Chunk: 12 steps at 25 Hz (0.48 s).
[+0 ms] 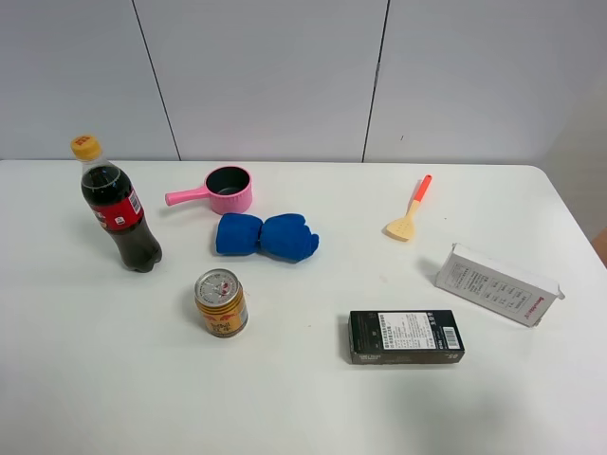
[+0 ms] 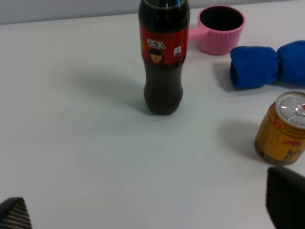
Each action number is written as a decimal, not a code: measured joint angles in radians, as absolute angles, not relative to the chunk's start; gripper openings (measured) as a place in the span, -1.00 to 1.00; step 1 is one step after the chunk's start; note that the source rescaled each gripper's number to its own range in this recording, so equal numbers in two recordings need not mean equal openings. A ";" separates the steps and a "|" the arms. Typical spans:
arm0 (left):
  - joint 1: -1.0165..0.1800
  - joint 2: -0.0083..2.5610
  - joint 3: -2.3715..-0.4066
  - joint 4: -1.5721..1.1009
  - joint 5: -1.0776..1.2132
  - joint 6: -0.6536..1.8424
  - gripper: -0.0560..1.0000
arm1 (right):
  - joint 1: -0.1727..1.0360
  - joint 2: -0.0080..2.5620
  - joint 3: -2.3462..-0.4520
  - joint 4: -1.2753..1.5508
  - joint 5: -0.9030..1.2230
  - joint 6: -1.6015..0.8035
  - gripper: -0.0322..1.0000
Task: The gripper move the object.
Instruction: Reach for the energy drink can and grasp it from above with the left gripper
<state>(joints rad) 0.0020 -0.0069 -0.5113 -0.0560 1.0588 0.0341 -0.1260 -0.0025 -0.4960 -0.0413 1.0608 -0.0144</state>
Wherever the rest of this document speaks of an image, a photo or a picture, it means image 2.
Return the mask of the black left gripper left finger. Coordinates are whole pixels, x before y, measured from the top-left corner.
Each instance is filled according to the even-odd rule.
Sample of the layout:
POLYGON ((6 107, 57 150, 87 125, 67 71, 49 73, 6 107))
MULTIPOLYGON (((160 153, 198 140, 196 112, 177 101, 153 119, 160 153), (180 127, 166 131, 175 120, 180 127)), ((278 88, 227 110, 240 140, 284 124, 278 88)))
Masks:
POLYGON ((0 229, 32 229, 24 198, 8 198, 0 204, 0 229))

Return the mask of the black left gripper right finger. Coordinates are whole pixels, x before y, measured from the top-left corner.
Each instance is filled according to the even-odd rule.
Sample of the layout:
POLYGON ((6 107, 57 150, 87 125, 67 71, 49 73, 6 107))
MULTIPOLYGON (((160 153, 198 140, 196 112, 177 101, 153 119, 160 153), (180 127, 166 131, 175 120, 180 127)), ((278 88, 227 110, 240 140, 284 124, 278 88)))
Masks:
POLYGON ((276 229, 303 229, 305 177, 285 167, 270 167, 265 205, 276 229))

